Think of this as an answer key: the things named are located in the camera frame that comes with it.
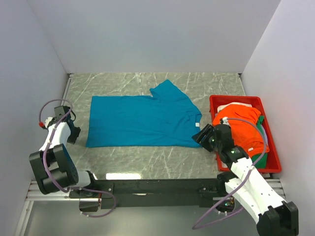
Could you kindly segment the teal t shirt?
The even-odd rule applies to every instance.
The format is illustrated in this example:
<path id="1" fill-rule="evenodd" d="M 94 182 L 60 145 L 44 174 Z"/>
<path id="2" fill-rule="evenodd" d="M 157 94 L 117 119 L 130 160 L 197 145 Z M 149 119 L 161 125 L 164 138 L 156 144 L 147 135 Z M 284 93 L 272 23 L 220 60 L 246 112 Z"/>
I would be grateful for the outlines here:
<path id="1" fill-rule="evenodd" d="M 201 111 L 171 81 L 150 89 L 150 95 L 93 96 L 88 148 L 178 146 L 198 148 Z"/>

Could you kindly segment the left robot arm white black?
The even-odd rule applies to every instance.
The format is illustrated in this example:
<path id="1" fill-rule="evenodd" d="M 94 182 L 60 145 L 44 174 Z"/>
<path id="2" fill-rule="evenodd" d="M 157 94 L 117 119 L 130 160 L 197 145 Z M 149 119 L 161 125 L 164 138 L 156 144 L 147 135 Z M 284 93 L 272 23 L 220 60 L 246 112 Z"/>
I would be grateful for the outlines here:
<path id="1" fill-rule="evenodd" d="M 54 108 L 55 116 L 40 121 L 39 126 L 48 135 L 39 151 L 29 155 L 30 165 L 42 194 L 55 193 L 61 189 L 79 189 L 88 198 L 98 193 L 98 184 L 90 171 L 78 171 L 66 144 L 74 144 L 81 129 L 74 125 L 75 113 L 69 106 Z"/>

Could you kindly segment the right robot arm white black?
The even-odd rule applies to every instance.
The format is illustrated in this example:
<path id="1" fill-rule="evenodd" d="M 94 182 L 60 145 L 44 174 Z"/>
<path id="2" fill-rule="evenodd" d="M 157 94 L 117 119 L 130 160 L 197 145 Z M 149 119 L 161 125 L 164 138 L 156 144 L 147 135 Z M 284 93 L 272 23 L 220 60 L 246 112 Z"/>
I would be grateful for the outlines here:
<path id="1" fill-rule="evenodd" d="M 234 144 L 228 124 L 207 124 L 193 140 L 209 152 L 216 151 L 229 168 L 218 176 L 216 191 L 233 197 L 256 223 L 260 236 L 296 236 L 299 234 L 298 208 L 287 202 L 264 179 L 244 149 Z"/>

